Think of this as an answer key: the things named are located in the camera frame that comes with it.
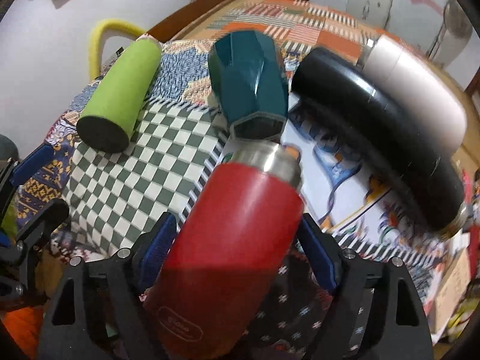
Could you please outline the striped orange bed mat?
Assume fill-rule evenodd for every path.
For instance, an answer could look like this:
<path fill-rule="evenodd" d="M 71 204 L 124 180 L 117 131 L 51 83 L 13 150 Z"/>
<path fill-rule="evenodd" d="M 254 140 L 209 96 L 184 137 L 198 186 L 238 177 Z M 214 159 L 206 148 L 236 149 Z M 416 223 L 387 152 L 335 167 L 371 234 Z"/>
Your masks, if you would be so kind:
<path fill-rule="evenodd" d="M 325 47 L 352 63 L 383 34 L 345 12 L 304 0 L 232 0 L 206 19 L 198 38 L 250 29 L 272 38 L 285 55 L 303 57 Z"/>

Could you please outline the white thermos bottle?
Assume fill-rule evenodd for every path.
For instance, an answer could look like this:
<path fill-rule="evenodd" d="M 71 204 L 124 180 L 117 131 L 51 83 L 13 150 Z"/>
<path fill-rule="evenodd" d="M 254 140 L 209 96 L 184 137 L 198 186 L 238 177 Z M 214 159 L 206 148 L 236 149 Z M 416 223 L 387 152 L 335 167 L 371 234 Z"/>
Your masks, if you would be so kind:
<path fill-rule="evenodd" d="M 460 148 L 467 116 L 459 96 L 428 64 L 386 35 L 368 39 L 357 66 L 391 95 L 448 155 Z"/>

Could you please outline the white standing fan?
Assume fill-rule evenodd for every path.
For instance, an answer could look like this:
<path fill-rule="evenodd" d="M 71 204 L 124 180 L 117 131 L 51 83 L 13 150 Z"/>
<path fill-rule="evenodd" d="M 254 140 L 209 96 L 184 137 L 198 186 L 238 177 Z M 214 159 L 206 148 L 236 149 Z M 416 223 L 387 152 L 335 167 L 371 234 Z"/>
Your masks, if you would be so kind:
<path fill-rule="evenodd" d="M 439 68 L 451 64 L 465 49 L 473 33 L 473 25 L 457 0 L 448 0 L 442 14 L 442 26 L 427 58 Z"/>

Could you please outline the white small appliance cabinet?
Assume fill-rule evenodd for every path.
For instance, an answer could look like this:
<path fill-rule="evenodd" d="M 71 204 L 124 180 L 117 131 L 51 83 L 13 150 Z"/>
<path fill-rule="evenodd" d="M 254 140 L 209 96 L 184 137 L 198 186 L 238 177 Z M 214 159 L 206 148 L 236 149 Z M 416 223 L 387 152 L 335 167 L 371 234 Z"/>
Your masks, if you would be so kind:
<path fill-rule="evenodd" d="M 385 29 L 393 0 L 347 0 L 346 13 L 366 24 Z"/>

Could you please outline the wooden bed footboard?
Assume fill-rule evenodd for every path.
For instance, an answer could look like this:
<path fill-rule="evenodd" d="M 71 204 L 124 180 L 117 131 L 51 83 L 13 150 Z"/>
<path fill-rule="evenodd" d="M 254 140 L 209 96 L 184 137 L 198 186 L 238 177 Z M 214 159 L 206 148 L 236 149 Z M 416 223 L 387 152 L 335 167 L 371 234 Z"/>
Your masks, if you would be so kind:
<path fill-rule="evenodd" d="M 157 41 L 170 41 L 197 20 L 220 9 L 225 1 L 228 0 L 195 0 L 163 19 L 147 33 Z"/>

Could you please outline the lime green bottle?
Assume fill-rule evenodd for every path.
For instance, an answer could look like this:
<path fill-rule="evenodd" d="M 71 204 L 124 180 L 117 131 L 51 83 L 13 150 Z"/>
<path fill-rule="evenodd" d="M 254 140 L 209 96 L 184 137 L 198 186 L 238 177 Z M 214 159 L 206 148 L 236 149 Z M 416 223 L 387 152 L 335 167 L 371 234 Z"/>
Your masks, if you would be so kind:
<path fill-rule="evenodd" d="M 76 123 L 86 145 L 110 154 L 128 147 L 161 55 L 161 46 L 152 37 L 139 38 L 120 55 Z"/>

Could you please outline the red thermos steel rim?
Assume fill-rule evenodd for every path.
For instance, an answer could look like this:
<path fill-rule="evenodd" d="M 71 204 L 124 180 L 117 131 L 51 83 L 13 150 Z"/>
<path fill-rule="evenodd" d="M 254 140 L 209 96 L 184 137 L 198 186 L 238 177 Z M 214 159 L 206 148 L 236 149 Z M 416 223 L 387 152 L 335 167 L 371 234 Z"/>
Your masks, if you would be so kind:
<path fill-rule="evenodd" d="M 244 334 L 304 212 L 300 153 L 250 142 L 216 166 L 144 306 L 160 343 L 183 359 L 215 359 Z"/>

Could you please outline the dark green faceted cup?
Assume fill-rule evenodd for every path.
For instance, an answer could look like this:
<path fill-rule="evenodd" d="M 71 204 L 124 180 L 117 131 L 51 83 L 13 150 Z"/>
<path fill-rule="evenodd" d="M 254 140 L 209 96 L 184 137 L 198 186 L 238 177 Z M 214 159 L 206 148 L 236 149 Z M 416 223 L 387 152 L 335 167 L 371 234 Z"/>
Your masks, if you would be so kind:
<path fill-rule="evenodd" d="M 233 137 L 280 139 L 287 123 L 289 86 L 272 38 L 256 30 L 228 33 L 212 46 L 208 70 L 212 92 Z"/>

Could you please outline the black thermos bottle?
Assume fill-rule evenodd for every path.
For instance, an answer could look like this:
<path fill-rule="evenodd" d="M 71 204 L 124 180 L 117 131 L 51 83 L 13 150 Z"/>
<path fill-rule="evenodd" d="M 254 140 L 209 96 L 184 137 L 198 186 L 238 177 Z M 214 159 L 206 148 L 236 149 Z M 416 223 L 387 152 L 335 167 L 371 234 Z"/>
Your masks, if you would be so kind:
<path fill-rule="evenodd" d="M 364 155 L 421 224 L 444 237 L 461 230 L 467 207 L 450 154 L 391 95 L 323 47 L 302 59 L 291 90 L 298 109 Z"/>

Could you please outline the patchwork patterned cloth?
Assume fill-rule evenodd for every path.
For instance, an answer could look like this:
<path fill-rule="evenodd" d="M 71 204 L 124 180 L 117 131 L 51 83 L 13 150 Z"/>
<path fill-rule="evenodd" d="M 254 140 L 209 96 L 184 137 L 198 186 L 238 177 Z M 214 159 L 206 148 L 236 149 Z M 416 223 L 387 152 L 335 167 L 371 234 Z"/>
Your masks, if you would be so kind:
<path fill-rule="evenodd" d="M 433 230 L 460 212 L 463 188 L 447 152 L 411 113 L 341 57 L 311 51 L 292 81 L 298 109 L 360 150 Z M 297 158 L 246 140 L 203 186 L 145 301 L 134 253 L 65 270 L 42 325 L 39 359 L 114 359 L 99 285 L 130 359 L 249 359 L 242 335 L 293 241 L 332 297 L 307 359 L 431 359 L 433 345 L 404 262 L 343 249 L 304 212 Z"/>

